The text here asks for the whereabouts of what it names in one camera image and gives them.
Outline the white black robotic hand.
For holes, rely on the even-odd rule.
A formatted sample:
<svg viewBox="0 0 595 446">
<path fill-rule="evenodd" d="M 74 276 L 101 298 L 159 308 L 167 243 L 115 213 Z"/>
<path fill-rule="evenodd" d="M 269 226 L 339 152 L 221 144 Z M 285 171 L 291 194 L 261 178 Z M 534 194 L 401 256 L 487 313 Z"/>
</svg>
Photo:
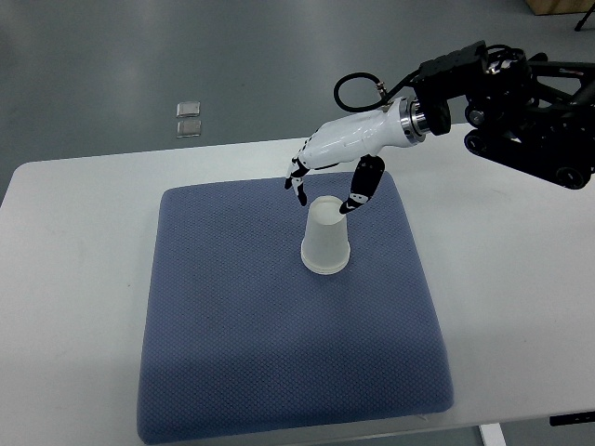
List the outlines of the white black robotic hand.
<svg viewBox="0 0 595 446">
<path fill-rule="evenodd" d="M 398 98 L 386 111 L 366 111 L 322 125 L 292 158 L 284 187 L 307 204 L 304 177 L 311 170 L 357 161 L 350 194 L 339 207 L 345 215 L 369 202 L 385 171 L 379 153 L 386 147 L 410 148 L 429 133 L 425 115 L 414 98 Z"/>
</svg>

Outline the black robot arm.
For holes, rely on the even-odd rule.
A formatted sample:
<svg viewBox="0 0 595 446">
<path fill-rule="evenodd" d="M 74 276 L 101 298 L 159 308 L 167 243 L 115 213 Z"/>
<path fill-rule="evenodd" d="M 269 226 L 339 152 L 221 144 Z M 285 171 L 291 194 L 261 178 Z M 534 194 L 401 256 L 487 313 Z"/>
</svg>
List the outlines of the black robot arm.
<svg viewBox="0 0 595 446">
<path fill-rule="evenodd" d="M 529 58 L 479 41 L 420 64 L 408 81 L 429 131 L 451 127 L 448 102 L 463 97 L 476 156 L 570 190 L 594 173 L 594 66 Z"/>
</svg>

